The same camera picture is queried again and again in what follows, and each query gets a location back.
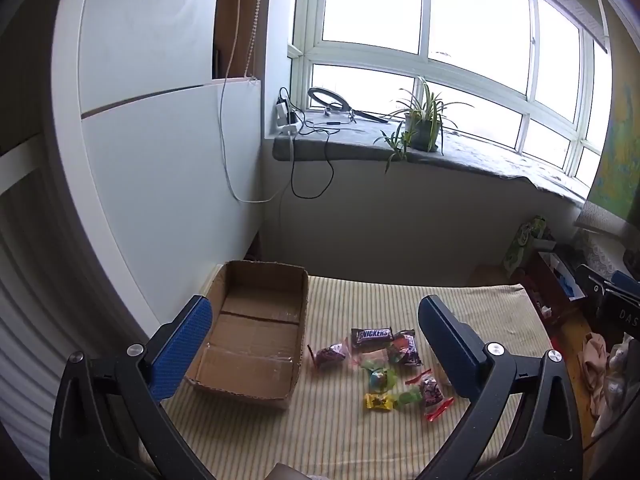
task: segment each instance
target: silver screw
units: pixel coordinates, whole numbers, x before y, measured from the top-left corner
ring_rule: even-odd
[[[131,345],[129,348],[127,348],[127,355],[131,356],[131,357],[135,357],[136,355],[140,355],[142,354],[142,351],[145,348],[139,344],[139,343],[135,343],[133,345]]]
[[[547,355],[549,356],[549,359],[556,363],[562,361],[562,354],[558,350],[549,350]]]
[[[493,355],[502,355],[504,354],[504,346],[500,343],[489,343],[487,347],[489,349],[489,353]]]
[[[79,363],[80,361],[82,361],[82,359],[84,359],[84,354],[79,350],[77,352],[73,352],[69,356],[69,362],[73,364]]]

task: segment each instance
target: beige cloth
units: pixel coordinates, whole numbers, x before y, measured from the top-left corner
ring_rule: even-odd
[[[437,294],[456,317],[484,341],[503,343],[514,354],[541,356],[551,348],[538,314],[519,285],[436,288],[346,282],[312,276],[305,344],[319,349],[344,339],[351,328],[391,325],[415,329],[420,357],[435,357],[416,319],[420,300]],[[412,376],[415,371],[405,375]],[[404,387],[402,381],[395,387]],[[451,388],[443,387],[446,396]],[[163,403],[175,427],[218,480],[264,480],[282,462],[306,475],[332,480],[414,479],[440,449],[468,401],[455,403],[435,422],[417,405],[385,412],[364,409],[367,373],[346,364],[316,373],[305,355],[287,411],[217,397],[183,382]],[[494,458],[517,407],[511,396],[483,460]],[[143,459],[149,461],[146,452]]]
[[[607,346],[604,338],[593,332],[584,336],[578,360],[582,378],[591,393],[591,415],[600,416],[604,406],[604,373],[607,371]]]

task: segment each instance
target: open shelf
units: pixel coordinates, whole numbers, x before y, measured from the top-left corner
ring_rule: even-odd
[[[229,77],[242,77],[246,64],[246,55],[254,24],[256,0],[240,0],[240,22],[238,25],[238,41]],[[216,21],[213,37],[212,78],[224,78],[226,66],[231,56],[231,49],[236,31],[236,10],[238,0],[217,0]],[[252,75],[251,65],[248,75]]]

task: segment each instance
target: white cabinet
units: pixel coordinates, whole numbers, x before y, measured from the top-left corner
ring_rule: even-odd
[[[142,99],[82,120],[95,187],[113,237],[160,323],[215,264],[242,258],[259,205],[226,184],[218,128],[222,84]],[[226,85],[223,127],[235,192],[259,200],[260,82]]]
[[[82,113],[211,80],[216,0],[85,0]]]

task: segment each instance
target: window frame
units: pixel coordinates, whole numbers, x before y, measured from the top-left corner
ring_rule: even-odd
[[[411,54],[391,48],[368,44],[325,41],[322,39],[325,0],[296,0],[294,13],[293,44],[289,44],[287,56],[291,58],[290,95],[293,102],[300,107],[308,108],[309,100],[306,90],[309,88],[314,64],[326,64],[363,68],[389,72],[414,78],[414,93],[422,98],[422,85],[417,75],[428,81],[467,92],[479,98],[489,100],[522,115],[515,148],[497,144],[492,140],[471,136],[506,150],[517,152],[522,156],[549,162],[523,153],[529,120],[534,120],[569,140],[570,145],[562,171],[575,177],[582,148],[585,147],[598,155],[602,151],[593,146],[587,139],[587,128],[591,113],[594,77],[593,39],[565,9],[554,0],[545,0],[553,8],[578,28],[580,47],[580,72],[578,76],[578,93],[576,111],[573,121],[561,116],[535,100],[538,69],[540,66],[540,50],[536,47],[540,37],[540,15],[538,0],[529,0],[530,13],[530,54],[529,77],[526,94],[509,88],[490,78],[471,72],[455,65],[429,58],[429,31],[431,17],[431,0],[422,0],[420,23],[420,42],[418,54]]]

